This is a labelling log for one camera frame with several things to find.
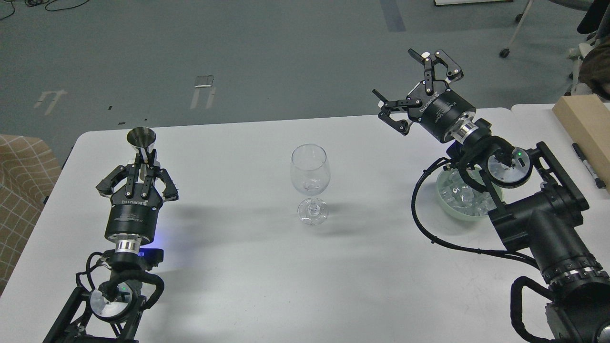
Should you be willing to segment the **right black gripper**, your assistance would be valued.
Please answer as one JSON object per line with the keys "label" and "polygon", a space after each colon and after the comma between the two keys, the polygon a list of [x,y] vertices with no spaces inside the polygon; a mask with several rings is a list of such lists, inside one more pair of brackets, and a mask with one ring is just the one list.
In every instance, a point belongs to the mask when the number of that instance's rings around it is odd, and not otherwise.
{"label": "right black gripper", "polygon": [[[453,139],[449,129],[458,119],[467,111],[476,111],[470,102],[449,87],[462,80],[464,72],[444,50],[418,53],[409,49],[408,52],[423,66],[424,78],[403,100],[390,101],[377,89],[372,89],[379,99],[377,117],[402,135],[408,135],[410,126],[416,121],[440,143],[447,143]],[[443,76],[436,75],[438,65],[445,68]],[[392,114],[399,113],[405,114],[406,119],[392,119]]]}

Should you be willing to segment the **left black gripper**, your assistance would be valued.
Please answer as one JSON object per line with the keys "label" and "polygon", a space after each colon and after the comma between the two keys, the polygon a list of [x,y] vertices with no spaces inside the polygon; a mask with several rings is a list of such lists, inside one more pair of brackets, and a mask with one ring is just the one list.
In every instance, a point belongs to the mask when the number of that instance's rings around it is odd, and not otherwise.
{"label": "left black gripper", "polygon": [[[159,194],[155,182],[165,188]],[[154,184],[144,184],[127,165],[118,165],[103,178],[96,189],[100,196],[110,198],[111,210],[105,228],[105,239],[115,242],[120,235],[132,234],[141,238],[141,244],[154,241],[159,210],[162,202],[176,201],[179,193],[166,169],[154,167]]]}

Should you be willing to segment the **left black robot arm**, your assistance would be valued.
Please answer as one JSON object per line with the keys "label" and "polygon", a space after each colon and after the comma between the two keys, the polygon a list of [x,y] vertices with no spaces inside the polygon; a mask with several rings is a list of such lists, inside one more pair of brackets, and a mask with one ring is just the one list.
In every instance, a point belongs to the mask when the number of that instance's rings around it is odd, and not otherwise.
{"label": "left black robot arm", "polygon": [[178,198],[168,172],[150,159],[134,161],[116,167],[96,188],[111,200],[105,238],[114,248],[90,254],[46,343],[134,343],[144,311],[165,289],[151,273],[164,252],[148,244],[162,205]]}

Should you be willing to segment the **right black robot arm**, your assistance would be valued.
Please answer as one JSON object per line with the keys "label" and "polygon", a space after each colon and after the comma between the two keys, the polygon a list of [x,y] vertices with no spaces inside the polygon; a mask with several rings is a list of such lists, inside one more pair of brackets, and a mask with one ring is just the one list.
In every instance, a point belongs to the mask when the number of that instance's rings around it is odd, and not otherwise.
{"label": "right black robot arm", "polygon": [[[404,99],[390,101],[379,91],[379,118],[402,135],[421,125],[440,143],[450,142],[447,157],[425,169],[415,184],[410,211],[416,226],[432,243],[463,252],[512,259],[536,267],[542,286],[526,276],[510,287],[510,321],[528,343],[546,343],[527,331],[522,291],[527,287],[547,298],[545,313],[554,343],[609,341],[609,274],[575,228],[589,209],[586,198],[544,142],[522,149],[492,134],[491,124],[475,119],[476,108],[451,88],[462,68],[444,52],[409,55],[424,68],[424,78]],[[492,197],[488,216],[505,249],[462,247],[434,236],[421,224],[416,209],[421,185],[436,169],[449,166],[475,191]]]}

